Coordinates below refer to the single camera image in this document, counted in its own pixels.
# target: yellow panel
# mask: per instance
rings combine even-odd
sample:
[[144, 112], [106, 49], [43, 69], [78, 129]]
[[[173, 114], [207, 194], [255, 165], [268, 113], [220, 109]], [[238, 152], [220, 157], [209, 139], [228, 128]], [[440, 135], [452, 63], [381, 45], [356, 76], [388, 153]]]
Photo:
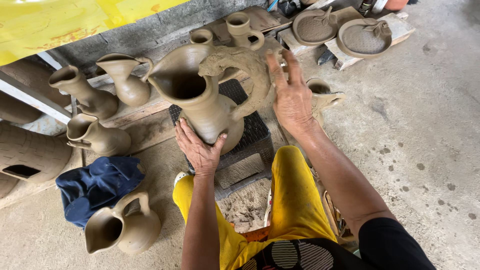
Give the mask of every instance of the yellow panel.
[[1, 0], [0, 66], [188, 0]]

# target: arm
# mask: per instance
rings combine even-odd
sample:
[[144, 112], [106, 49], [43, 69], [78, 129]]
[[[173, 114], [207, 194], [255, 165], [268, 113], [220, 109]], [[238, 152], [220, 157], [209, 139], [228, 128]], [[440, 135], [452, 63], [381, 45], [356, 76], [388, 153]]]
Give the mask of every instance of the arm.
[[303, 79], [295, 56], [288, 50], [283, 50], [282, 54], [288, 63], [288, 81], [275, 56], [271, 51], [267, 52], [270, 72], [275, 75], [275, 114], [307, 154], [352, 233], [358, 238], [360, 227], [374, 218], [395, 219], [365, 176], [330, 141], [312, 117], [312, 91]]
[[221, 134], [213, 147], [208, 146], [193, 132], [187, 121], [180, 118], [175, 126], [175, 138], [196, 172], [183, 239], [181, 269], [220, 269], [213, 177], [227, 134]]

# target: concrete wall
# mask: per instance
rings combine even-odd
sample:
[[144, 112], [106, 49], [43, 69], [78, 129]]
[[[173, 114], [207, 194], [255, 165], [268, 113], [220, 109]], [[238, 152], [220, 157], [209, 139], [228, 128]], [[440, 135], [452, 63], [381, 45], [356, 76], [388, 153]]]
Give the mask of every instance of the concrete wall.
[[95, 61], [107, 53], [148, 56], [145, 51], [158, 49], [192, 29], [256, 5], [265, 7], [267, 1], [190, 0], [138, 20], [135, 24], [114, 28], [52, 50], [84, 73], [91, 74], [96, 68]]

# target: plastic stool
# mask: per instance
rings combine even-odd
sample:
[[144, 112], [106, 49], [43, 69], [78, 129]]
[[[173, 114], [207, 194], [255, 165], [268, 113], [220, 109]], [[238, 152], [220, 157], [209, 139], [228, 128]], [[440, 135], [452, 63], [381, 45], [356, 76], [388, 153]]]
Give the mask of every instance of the plastic stool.
[[[240, 82], [238, 82], [236, 79], [231, 79], [220, 84], [218, 86], [218, 92], [231, 98], [237, 105], [241, 104], [248, 97], [241, 87]], [[168, 112], [172, 119], [173, 125], [175, 126], [175, 123], [180, 115], [181, 108], [177, 105], [172, 105], [168, 109]], [[251, 115], [245, 116], [243, 120], [245, 121], [245, 127], [243, 129], [243, 135], [240, 139], [240, 142], [230, 152], [220, 156], [220, 162], [218, 163], [216, 170], [221, 170], [257, 153], [260, 154], [262, 162], [264, 163], [264, 170], [243, 178], [227, 188], [222, 188], [218, 181], [214, 179], [215, 200], [226, 198], [232, 192], [262, 178], [268, 178], [272, 180], [272, 163], [274, 152], [270, 130], [268, 130], [268, 127], [265, 125], [257, 111]], [[195, 169], [193, 168], [192, 164], [186, 157], [185, 159], [188, 163], [188, 169], [195, 174]]]

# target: person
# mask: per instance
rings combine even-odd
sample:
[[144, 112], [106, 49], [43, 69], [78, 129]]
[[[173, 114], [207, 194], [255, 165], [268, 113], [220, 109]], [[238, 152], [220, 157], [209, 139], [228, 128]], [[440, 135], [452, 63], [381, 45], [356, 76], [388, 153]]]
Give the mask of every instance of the person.
[[358, 240], [361, 259], [337, 244], [312, 173], [294, 146], [281, 147], [273, 161], [268, 239], [248, 243], [215, 203], [214, 174], [228, 134], [206, 145], [181, 118], [176, 139], [196, 171], [178, 180], [173, 191], [186, 222], [181, 269], [435, 269], [365, 176], [322, 131], [312, 117], [312, 92], [299, 63], [288, 50], [282, 55], [288, 80], [272, 52], [266, 54], [275, 76], [276, 117], [310, 159]]

